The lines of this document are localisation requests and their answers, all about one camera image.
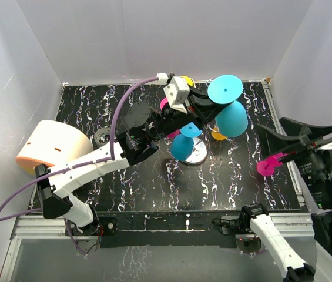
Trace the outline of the blue wine glass back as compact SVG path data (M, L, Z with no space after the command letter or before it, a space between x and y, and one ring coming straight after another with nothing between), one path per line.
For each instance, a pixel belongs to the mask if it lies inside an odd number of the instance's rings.
M238 137L247 129L247 112L238 101L242 92L243 83L234 75L218 76L207 88L209 99L224 106L224 109L216 116L218 130L223 136Z

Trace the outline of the blue wine glass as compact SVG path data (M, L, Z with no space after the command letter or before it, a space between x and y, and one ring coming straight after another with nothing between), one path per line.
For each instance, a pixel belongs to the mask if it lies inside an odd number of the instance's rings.
M177 160L186 160L192 154L194 148L194 138L202 134L193 122L188 123L180 129L180 133L173 139L170 152Z
M216 116L218 130L223 136L238 137L247 129L247 112L238 101L242 92L243 83L234 75L218 76L207 88L209 99L224 106L224 109Z

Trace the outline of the blue wine glass front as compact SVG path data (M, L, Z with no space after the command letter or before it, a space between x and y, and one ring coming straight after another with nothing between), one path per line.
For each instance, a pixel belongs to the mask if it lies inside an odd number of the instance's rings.
M173 139L170 152L177 160L186 160L192 154L194 148L194 138L202 134L193 122L188 123L180 129L180 133Z

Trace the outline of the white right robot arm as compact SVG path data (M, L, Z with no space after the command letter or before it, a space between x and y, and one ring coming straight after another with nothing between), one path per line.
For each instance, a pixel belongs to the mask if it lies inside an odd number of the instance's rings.
M320 213L311 214L317 261L305 262L275 227L260 204L243 206L240 228L254 233L272 256L283 281L332 281L332 126L313 126L286 117L284 133L256 125L263 158L280 165L294 162Z

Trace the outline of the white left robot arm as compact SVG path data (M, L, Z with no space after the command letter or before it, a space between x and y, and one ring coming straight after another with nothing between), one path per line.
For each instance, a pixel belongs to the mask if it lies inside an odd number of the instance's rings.
M216 118L225 104L212 101L207 92L189 90L181 112L165 106L156 110L145 102L134 103L123 117L120 133L111 127L109 143L67 164L35 168L36 189L43 217L63 217L82 233L98 230L99 218L93 207L79 200L74 191L99 177L134 166L157 152L158 141L194 123L202 129Z

